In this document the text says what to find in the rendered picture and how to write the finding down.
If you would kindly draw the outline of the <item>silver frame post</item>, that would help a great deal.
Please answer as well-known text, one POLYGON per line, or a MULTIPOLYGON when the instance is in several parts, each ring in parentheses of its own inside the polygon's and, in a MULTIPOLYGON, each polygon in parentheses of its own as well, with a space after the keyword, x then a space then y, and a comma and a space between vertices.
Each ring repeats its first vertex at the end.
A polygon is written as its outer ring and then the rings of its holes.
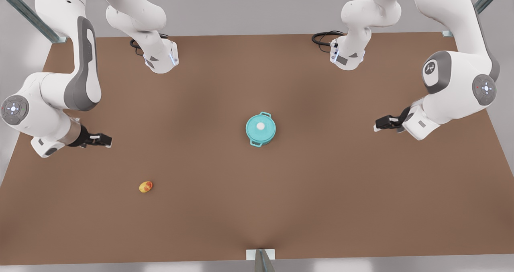
POLYGON ((67 37, 59 37, 23 0, 6 1, 51 43, 66 43, 67 37))
POLYGON ((514 12, 514 0, 477 0, 474 7, 477 11, 478 20, 482 23, 483 31, 493 27, 509 25, 514 12))
POLYGON ((272 260, 275 260, 274 249, 246 250, 246 260, 254 261, 254 272, 276 272, 272 265, 272 260))

